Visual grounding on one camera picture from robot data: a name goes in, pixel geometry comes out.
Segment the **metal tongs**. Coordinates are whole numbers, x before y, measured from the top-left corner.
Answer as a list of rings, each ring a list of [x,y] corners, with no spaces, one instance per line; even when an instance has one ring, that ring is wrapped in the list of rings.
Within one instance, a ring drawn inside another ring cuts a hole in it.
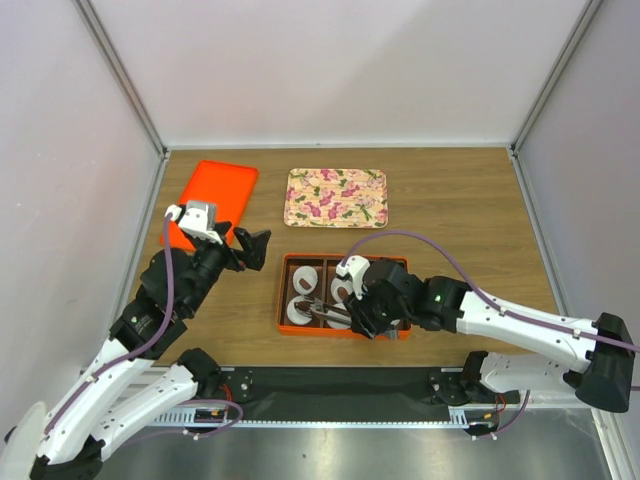
[[[325,323],[325,320],[327,319],[327,314],[329,312],[336,312],[339,315],[349,316],[348,311],[346,310],[346,308],[342,303],[331,305],[315,297],[311,297],[311,296],[305,296],[305,297],[307,298],[307,301],[311,303],[311,310],[308,312],[311,313],[313,316],[313,320],[308,325],[305,325],[305,326],[309,326],[313,322],[316,322],[320,327],[328,326]]]

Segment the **dark round chocolate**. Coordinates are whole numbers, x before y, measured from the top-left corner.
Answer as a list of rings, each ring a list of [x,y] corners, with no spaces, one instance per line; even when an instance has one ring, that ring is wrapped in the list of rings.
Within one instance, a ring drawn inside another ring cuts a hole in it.
[[[301,312],[308,312],[311,310],[311,303],[309,301],[295,302],[294,308]]]

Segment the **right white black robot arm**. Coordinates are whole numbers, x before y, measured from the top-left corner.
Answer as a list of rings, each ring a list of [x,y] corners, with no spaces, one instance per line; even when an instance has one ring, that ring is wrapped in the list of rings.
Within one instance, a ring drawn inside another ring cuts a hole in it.
[[[482,402],[515,390],[571,392],[584,404],[612,412],[629,409],[635,355],[624,320],[603,313],[590,320],[556,315],[494,297],[470,281],[420,279],[391,259],[342,260],[338,278],[351,283],[344,305],[352,330],[373,339],[395,320],[426,331],[492,338],[528,350],[517,359],[469,355],[462,394]]]

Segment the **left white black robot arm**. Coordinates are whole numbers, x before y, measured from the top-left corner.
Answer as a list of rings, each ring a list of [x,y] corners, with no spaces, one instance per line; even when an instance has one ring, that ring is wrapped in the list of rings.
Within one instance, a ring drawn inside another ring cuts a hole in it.
[[[263,268],[268,230],[228,222],[182,230],[195,251],[163,247],[134,297],[70,391],[51,410],[37,403],[5,437],[4,479],[93,479],[103,464],[157,416],[220,390],[221,368],[200,348],[185,351],[151,385],[122,400],[186,330],[225,270]]]

